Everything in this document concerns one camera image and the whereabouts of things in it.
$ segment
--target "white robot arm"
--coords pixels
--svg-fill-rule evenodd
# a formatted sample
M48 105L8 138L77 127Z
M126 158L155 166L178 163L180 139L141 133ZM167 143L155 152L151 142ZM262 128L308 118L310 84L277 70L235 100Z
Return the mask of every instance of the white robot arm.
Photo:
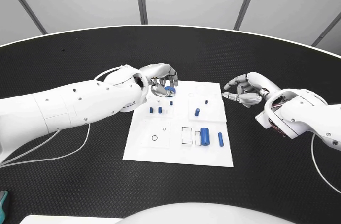
M281 89L259 73L236 77L224 86L237 86L237 94L223 96L248 107L265 99L265 110L256 120L265 128L274 127L284 136L297 138L307 131L314 132L326 144L341 151L341 105L330 105L316 92Z
M2 99L0 163L41 136L135 110L146 102L149 85L155 95L175 95L178 75L170 64L152 64L141 70L126 65L107 75L105 82L89 80Z

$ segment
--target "round table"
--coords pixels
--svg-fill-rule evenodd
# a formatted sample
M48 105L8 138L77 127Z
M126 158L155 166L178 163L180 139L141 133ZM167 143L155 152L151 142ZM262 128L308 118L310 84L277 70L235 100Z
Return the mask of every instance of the round table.
M122 26L64 32L0 47L0 97L86 81L129 64L170 63L180 79L219 82L252 71L282 89L310 89L341 102L341 59L268 36L210 28ZM291 140L263 129L248 109L224 100L235 168L123 160L132 120L119 113L92 125L86 147L64 159L0 169L9 190L8 224L27 215L123 218L159 205L206 202L266 212L295 223L336 223L341 195L324 183L311 159L311 133ZM87 126L64 130L21 160L53 158L83 144ZM25 145L18 155L48 137ZM320 139L321 172L341 188L341 152Z

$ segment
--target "robotic hand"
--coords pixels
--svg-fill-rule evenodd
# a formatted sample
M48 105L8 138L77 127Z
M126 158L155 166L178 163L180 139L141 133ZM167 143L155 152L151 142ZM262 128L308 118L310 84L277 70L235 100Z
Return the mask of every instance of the robotic hand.
M105 82L99 81L110 71ZM141 70L125 65L107 72L94 80L0 100L0 164L34 139L135 110L146 102L149 85L157 96L175 95L178 75L170 64Z
M284 136L297 138L307 131L314 132L326 144L341 150L341 105L330 105L310 90L281 89L259 73L236 77L224 86L237 86L237 94L223 96L250 107L266 101L265 110L256 116L265 128L274 127Z

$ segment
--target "white cable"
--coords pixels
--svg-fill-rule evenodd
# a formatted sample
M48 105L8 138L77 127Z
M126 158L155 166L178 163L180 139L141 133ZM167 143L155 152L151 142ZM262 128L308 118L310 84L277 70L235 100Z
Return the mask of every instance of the white cable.
M97 77L94 78L94 80L97 80L103 75L106 75L107 73L110 73L112 71L115 70L119 70L122 67L116 67L107 71L105 71L103 73L100 73L97 75ZM89 124L89 129L87 129L87 138L86 138L86 141L84 141L84 144L81 145L81 147L74 151L71 152L70 154L64 155L64 156L60 156L57 158L51 158L51 159L40 159L40 160L32 160L32 161L22 161L22 162L16 162L16 163L12 163L9 164L11 162L14 162L15 160L18 160L21 157L24 157L27 154L29 154L34 150L37 150L55 136L57 134L60 133L61 131L58 131L54 136L41 144L38 145L35 148L32 148L29 151L27 151L24 154L21 154L19 156L16 156L15 158L12 158L11 160L8 160L6 162L0 163L0 168L3 167L8 167L8 166L14 166L14 165L19 165L19 164L25 164L25 163L31 163L31 162L38 162L38 161L51 161L51 160L57 160L57 159L61 159L67 156L70 156L71 154L74 154L86 145L87 143L87 138L89 138L89 133L90 133L90 124Z
M89 124L89 129L87 129L87 138L89 138L89 133L90 133L90 124ZM51 160L57 160L57 159L61 159L61 158L67 157L67 156L70 156L71 154L74 154L76 152L79 152L83 149L83 147L84 147L84 145L87 143L87 138L86 138L86 141L84 141L84 144L81 145L81 147L74 152L71 152L70 154L67 154L64 156L60 156L57 158L51 158L51 159L40 159L40 160L32 160L32 161L16 162L16 163L12 163L12 164L0 166L0 168L8 167L8 166L14 166L14 165L19 165L19 164L25 164L25 163L31 163L31 162L51 161Z
M314 161L314 164L316 164L316 168L317 168L317 171L318 171L318 174L320 176L323 177L326 183L330 185L330 187L341 194L341 191L333 186L333 184L329 182L329 180L326 179L320 169L318 169L318 164L317 164L317 161L316 161L316 156L314 156L314 139L316 139L316 134L313 136L313 140L311 140L311 156L313 156L313 161Z

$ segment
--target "black textured mat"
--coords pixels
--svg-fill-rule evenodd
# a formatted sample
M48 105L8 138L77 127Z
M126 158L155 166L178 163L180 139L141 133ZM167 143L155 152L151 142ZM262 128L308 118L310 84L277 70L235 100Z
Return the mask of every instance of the black textured mat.
M90 80L120 65L170 63L180 79L220 82L256 71L281 88L307 88L340 103L341 60L300 45L230 31L132 26L70 32L0 48L0 97ZM123 218L180 202L230 204L297 223L341 222L341 195L311 159L313 134L295 140L265 130L248 109L224 100L235 168L123 161L131 113L92 124L89 143L64 159L0 169L9 190L8 224L29 214ZM83 144L87 126L64 130L22 160L51 158ZM16 155L38 145L40 138ZM320 139L317 162L341 189L341 152Z

